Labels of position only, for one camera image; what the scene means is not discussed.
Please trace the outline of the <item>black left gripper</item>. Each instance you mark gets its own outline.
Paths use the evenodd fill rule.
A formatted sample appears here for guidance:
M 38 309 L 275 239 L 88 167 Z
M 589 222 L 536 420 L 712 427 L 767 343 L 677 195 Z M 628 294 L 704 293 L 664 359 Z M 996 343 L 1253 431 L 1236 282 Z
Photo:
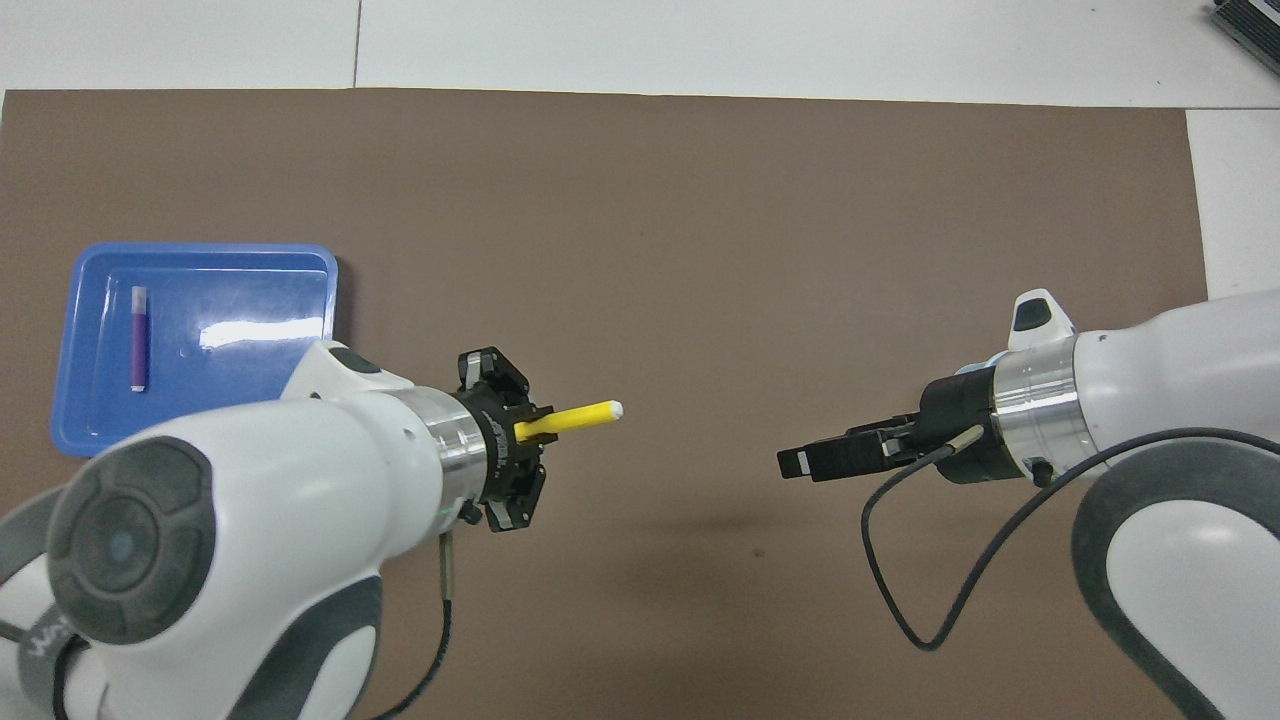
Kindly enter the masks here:
M 486 447 L 486 470 L 477 503 L 489 529 L 504 533 L 530 525 L 545 484 L 541 456 L 553 434 L 516 437 L 515 427 L 556 411 L 536 404 L 526 375 L 497 347 L 461 354 L 454 398 L 477 424 Z

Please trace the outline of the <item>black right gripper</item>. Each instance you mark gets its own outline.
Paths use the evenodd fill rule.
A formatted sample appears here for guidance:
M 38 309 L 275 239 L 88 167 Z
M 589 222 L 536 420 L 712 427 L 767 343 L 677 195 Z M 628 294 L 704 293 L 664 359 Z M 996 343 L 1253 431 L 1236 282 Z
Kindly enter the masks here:
M 777 452 L 785 479 L 827 482 L 873 475 L 920 457 L 972 427 L 982 437 L 964 451 L 938 462 L 943 478 L 956 484 L 997 480 L 1004 477 L 1004 451 L 992 413 L 992 375 L 950 375 L 932 380 L 911 415 L 895 415 L 850 428 L 847 439 L 823 439 Z

